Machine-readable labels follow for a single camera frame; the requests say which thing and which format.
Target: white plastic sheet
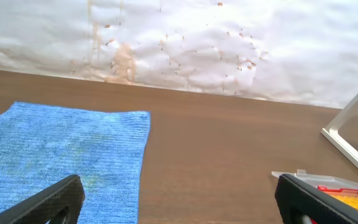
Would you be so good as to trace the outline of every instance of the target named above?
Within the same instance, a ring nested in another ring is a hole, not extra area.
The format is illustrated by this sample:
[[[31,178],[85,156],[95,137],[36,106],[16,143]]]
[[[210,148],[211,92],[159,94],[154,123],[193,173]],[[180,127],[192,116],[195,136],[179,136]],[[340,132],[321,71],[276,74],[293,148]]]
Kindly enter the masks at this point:
[[[341,108],[358,1],[0,0],[0,70]]]

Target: clear plastic lid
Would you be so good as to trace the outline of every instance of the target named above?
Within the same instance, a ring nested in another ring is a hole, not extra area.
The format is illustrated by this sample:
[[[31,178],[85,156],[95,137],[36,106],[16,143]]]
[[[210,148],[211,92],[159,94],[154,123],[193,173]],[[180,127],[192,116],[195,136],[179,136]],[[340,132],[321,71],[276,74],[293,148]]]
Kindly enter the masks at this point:
[[[331,177],[325,175],[313,175],[307,174],[305,170],[298,169],[296,173],[289,172],[272,172],[272,175],[275,177],[280,177],[282,174],[290,174],[307,184],[312,185],[313,187],[317,187],[319,185],[323,185],[328,189],[357,189],[358,183],[350,180],[345,180],[339,177]]]

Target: white metal leg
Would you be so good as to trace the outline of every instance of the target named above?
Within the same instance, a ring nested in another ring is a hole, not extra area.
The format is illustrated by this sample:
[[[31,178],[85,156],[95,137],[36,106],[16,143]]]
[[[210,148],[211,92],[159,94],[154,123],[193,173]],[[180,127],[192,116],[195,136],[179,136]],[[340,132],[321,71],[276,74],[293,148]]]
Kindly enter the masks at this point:
[[[338,133],[338,129],[355,115],[357,110],[358,94],[325,128],[323,128],[323,130],[321,130],[321,133],[358,168],[358,151],[347,143]]]

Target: brown table surface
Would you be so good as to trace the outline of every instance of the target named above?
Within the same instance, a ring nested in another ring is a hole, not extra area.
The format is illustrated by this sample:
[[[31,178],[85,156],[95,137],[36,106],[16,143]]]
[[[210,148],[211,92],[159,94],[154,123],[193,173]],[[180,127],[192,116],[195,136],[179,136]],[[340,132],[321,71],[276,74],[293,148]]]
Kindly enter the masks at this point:
[[[151,111],[139,223],[281,223],[274,170],[358,182],[320,134],[336,109],[0,71],[0,114],[15,101]]]

